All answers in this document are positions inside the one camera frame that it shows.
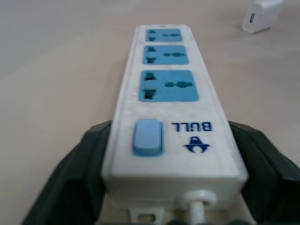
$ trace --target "light blue switch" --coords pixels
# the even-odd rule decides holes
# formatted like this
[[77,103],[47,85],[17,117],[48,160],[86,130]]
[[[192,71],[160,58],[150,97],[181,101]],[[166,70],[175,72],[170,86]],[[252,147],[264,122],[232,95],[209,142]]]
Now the light blue switch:
[[143,119],[136,123],[133,153],[143,157],[154,157],[163,153],[162,122]]

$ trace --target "white cable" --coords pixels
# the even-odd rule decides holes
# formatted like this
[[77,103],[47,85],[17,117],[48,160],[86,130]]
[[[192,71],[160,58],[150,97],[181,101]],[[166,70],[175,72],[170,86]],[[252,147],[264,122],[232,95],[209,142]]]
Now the white cable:
[[187,207],[190,225],[198,225],[205,223],[203,202],[191,202]]

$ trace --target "table surface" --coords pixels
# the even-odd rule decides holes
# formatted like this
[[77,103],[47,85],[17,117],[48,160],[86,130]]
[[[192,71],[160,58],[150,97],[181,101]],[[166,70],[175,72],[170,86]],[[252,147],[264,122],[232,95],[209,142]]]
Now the table surface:
[[[140,24],[189,25],[227,118],[263,131],[300,165],[300,1],[287,0],[276,26],[254,35],[241,30],[247,4],[2,1],[0,224],[19,224],[83,133],[113,118]],[[235,215],[245,217],[239,204]],[[228,213],[208,217],[218,223]],[[121,219],[126,212],[105,206],[103,221]]]

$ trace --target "brand logo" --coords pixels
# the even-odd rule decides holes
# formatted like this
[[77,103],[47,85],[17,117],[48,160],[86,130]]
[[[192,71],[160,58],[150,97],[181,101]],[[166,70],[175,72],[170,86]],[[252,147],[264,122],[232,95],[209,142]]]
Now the brand logo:
[[203,144],[203,142],[197,136],[191,137],[189,144],[184,145],[184,147],[186,147],[192,153],[196,153],[195,147],[200,147],[202,150],[200,153],[204,153],[209,146],[210,146],[209,144]]
[[176,132],[199,132],[199,131],[212,131],[211,122],[192,122],[192,123],[172,123],[175,126]]

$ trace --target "extension cord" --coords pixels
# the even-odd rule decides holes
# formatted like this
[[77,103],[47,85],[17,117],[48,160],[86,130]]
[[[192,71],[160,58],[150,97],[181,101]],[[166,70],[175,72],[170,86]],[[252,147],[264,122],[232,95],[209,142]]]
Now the extension cord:
[[135,32],[101,172],[131,221],[164,210],[227,209],[247,171],[190,28]]

